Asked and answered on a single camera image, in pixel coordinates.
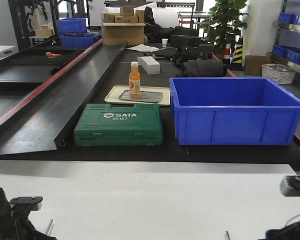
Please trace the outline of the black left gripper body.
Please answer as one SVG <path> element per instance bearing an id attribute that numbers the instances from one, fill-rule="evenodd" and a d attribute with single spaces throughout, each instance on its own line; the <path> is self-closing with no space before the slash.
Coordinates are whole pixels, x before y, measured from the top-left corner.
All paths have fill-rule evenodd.
<path id="1" fill-rule="evenodd" d="M 30 212 L 13 210 L 0 187 L 0 240 L 55 240 L 54 236 L 36 230 L 29 220 Z"/>

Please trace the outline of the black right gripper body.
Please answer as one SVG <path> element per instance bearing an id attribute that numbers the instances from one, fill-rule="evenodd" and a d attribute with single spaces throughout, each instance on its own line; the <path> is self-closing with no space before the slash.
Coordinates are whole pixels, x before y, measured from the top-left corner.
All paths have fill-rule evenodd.
<path id="1" fill-rule="evenodd" d="M 265 233 L 264 240 L 300 240 L 300 221 L 287 225 L 281 229 L 270 229 Z"/>

